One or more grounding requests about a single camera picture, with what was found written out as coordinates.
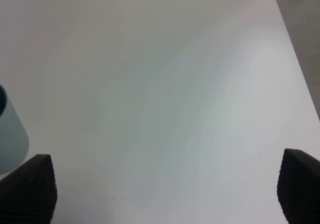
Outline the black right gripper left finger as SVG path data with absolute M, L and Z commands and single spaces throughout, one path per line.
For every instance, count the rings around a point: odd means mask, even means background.
M 37 154 L 0 181 L 0 222 L 49 224 L 57 199 L 52 158 Z

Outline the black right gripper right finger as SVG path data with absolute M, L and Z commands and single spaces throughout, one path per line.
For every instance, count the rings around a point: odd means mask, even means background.
M 277 197 L 289 224 L 320 222 L 320 161 L 299 149 L 286 148 Z

